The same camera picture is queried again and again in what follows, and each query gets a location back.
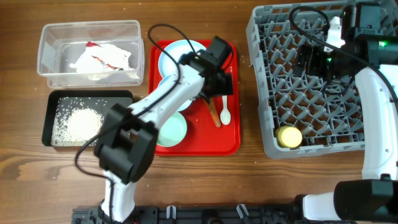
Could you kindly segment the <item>yellow plastic cup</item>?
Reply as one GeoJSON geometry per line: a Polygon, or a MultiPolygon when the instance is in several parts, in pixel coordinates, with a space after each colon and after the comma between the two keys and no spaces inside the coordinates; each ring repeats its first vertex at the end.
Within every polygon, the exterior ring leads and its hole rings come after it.
{"type": "Polygon", "coordinates": [[[281,126],[275,132],[277,143],[280,147],[296,148],[302,143],[301,131],[293,126],[281,126]]]}

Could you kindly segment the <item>large light blue plate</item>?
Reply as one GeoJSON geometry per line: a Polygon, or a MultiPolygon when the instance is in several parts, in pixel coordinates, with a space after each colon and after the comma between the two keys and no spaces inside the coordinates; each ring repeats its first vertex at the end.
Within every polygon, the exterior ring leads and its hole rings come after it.
{"type": "MultiPolygon", "coordinates": [[[[206,47],[201,43],[190,40],[192,47],[196,52],[199,50],[205,50],[206,47]]],[[[176,40],[166,46],[164,50],[176,61],[180,59],[183,54],[187,54],[192,51],[189,43],[186,40],[176,40]]],[[[167,56],[164,52],[162,52],[159,56],[158,61],[158,69],[159,73],[162,78],[167,77],[169,75],[175,75],[178,73],[177,66],[175,65],[174,61],[167,56]]]]}

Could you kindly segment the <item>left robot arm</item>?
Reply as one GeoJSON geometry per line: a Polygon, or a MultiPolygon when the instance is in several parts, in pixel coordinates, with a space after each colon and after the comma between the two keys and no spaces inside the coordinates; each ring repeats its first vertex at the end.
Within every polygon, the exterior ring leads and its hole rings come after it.
{"type": "Polygon", "coordinates": [[[108,185],[100,206],[106,223],[123,223],[134,211],[135,184],[152,164],[161,127],[178,108],[198,96],[233,94],[223,68],[233,54],[227,41],[214,37],[205,50],[173,59],[175,74],[144,99],[109,110],[94,150],[108,185]]]}

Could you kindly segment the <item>green bowl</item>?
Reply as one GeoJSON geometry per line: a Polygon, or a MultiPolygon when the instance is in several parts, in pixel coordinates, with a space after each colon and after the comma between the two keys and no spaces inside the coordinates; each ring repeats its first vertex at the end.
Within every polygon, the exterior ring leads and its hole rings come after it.
{"type": "Polygon", "coordinates": [[[162,147],[178,145],[187,133],[187,122],[183,115],[175,112],[160,128],[157,144],[162,147]]]}

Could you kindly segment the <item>small light blue bowl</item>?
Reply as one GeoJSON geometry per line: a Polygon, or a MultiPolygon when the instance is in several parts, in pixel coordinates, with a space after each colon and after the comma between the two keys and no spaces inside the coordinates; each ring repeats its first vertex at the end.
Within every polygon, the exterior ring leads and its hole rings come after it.
{"type": "MultiPolygon", "coordinates": [[[[161,81],[159,82],[158,86],[161,86],[162,84],[164,84],[167,80],[171,80],[174,77],[174,75],[168,75],[165,76],[161,79],[161,81]]],[[[187,100],[185,103],[183,103],[178,109],[178,112],[181,112],[185,109],[187,109],[192,103],[192,100],[187,100]]]]}

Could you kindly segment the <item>white paper waste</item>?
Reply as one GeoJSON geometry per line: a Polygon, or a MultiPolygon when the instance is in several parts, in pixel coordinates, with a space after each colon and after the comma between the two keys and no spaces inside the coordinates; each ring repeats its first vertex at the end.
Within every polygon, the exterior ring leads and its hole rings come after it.
{"type": "Polygon", "coordinates": [[[112,44],[87,42],[85,51],[69,65],[77,73],[102,73],[130,70],[131,53],[112,44]]]}

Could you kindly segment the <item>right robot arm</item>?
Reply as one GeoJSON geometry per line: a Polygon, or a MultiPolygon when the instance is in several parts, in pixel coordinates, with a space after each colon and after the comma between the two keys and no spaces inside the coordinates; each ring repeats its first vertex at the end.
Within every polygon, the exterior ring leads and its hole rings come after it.
{"type": "Polygon", "coordinates": [[[314,75],[326,83],[349,76],[356,85],[365,153],[361,179],[340,182],[332,192],[296,196],[292,222],[397,221],[397,37],[384,35],[380,20],[377,2],[346,6],[341,15],[344,45],[318,39],[313,47],[298,48],[296,75],[314,75]]]}

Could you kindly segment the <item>white plastic spoon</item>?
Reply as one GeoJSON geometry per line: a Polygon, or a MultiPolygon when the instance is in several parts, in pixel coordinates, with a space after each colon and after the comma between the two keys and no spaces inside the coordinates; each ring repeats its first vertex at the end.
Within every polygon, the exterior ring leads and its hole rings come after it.
{"type": "Polygon", "coordinates": [[[228,125],[231,122],[231,113],[228,110],[228,96],[222,96],[223,109],[220,113],[220,120],[223,125],[228,125]]]}

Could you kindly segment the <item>orange carrot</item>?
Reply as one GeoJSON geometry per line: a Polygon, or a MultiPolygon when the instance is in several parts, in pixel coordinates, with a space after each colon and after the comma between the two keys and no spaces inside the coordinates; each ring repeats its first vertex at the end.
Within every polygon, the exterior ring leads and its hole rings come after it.
{"type": "Polygon", "coordinates": [[[215,126],[217,128],[220,128],[221,127],[221,121],[220,121],[220,118],[218,116],[218,113],[217,113],[217,110],[216,110],[216,107],[215,107],[215,102],[214,102],[213,98],[210,98],[209,103],[207,104],[207,107],[208,107],[208,110],[210,112],[211,118],[212,118],[215,126]]]}

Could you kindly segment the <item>white rice grains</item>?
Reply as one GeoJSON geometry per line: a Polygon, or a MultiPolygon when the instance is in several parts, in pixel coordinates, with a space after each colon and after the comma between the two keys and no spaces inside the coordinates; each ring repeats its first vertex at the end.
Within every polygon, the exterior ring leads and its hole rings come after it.
{"type": "Polygon", "coordinates": [[[98,134],[109,101],[98,97],[65,96],[57,100],[50,145],[74,147],[98,134]]]}

